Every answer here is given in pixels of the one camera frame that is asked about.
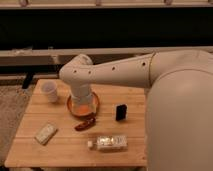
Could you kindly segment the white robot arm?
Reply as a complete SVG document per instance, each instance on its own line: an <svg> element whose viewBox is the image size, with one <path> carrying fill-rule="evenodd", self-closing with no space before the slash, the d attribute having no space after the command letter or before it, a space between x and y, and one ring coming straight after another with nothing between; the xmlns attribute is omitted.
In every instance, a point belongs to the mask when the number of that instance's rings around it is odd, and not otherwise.
<svg viewBox="0 0 213 171"><path fill-rule="evenodd" d="M213 53L157 52L94 65L80 54L59 77L74 101L91 100L92 84L148 90L148 171L213 171Z"/></svg>

